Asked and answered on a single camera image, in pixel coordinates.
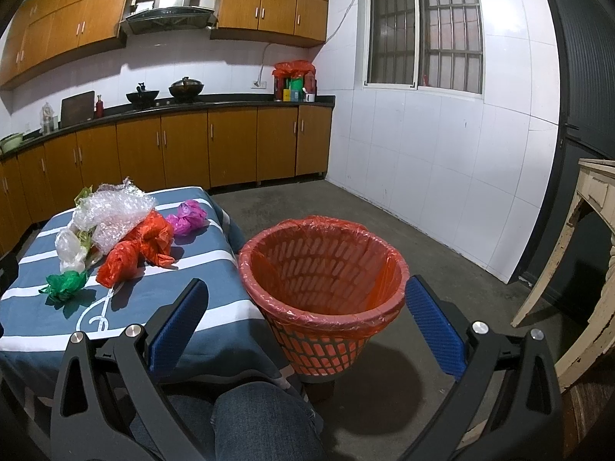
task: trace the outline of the silver bolt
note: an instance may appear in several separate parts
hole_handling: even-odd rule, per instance
[[[141,326],[139,326],[138,324],[131,324],[126,328],[126,335],[130,338],[134,338],[139,334],[141,334]]]
[[[79,343],[83,339],[83,333],[81,331],[73,332],[71,335],[71,343]]]
[[[534,338],[534,340],[537,340],[537,341],[544,340],[544,333],[540,329],[536,329],[536,328],[532,329],[530,331],[530,335],[531,337]]]
[[[472,331],[476,334],[487,334],[489,332],[489,326],[487,326],[484,322],[476,321],[472,324]]]

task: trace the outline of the black countertop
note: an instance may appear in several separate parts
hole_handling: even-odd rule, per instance
[[[224,109],[233,107],[297,107],[297,106],[335,106],[335,95],[318,95],[315,102],[276,102],[273,100],[272,94],[267,93],[223,93],[216,95],[199,95],[194,102],[178,103],[174,98],[156,99],[156,107],[146,109],[135,109],[132,104],[124,104],[122,106],[114,106],[105,108],[105,115],[102,118],[91,119],[79,124],[73,124],[65,128],[60,128],[47,135],[36,134],[35,136],[27,137],[22,144],[0,155],[0,161],[13,157],[20,152],[31,149],[32,147],[44,144],[46,141],[61,137],[76,131],[99,126],[103,124],[112,124],[118,121],[127,121],[129,119],[147,118],[170,113],[182,113],[199,111],[206,109]]]

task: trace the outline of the pink plastic bag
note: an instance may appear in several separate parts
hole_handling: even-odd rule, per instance
[[[176,236],[185,236],[205,227],[207,211],[197,201],[190,199],[180,204],[177,216],[167,216],[167,222],[173,226]]]

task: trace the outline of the red trash bin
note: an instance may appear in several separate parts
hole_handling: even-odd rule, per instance
[[[404,304],[408,266],[353,222],[287,220],[248,241],[242,282],[299,377],[333,380]]]

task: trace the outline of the concrete floor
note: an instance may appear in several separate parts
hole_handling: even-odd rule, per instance
[[[214,199],[247,238],[288,218],[312,214],[364,224],[396,247],[411,274],[421,274],[439,297],[457,304],[469,320],[507,334],[542,329],[558,359],[580,328],[545,301],[513,329],[510,321],[529,289],[504,285],[488,272],[385,211],[325,181],[284,184],[216,194]],[[336,382],[333,398],[318,404],[322,440],[336,460],[394,460],[433,416],[453,379],[440,370],[406,308],[366,345],[353,368]],[[474,423],[487,418],[496,398],[494,379]]]

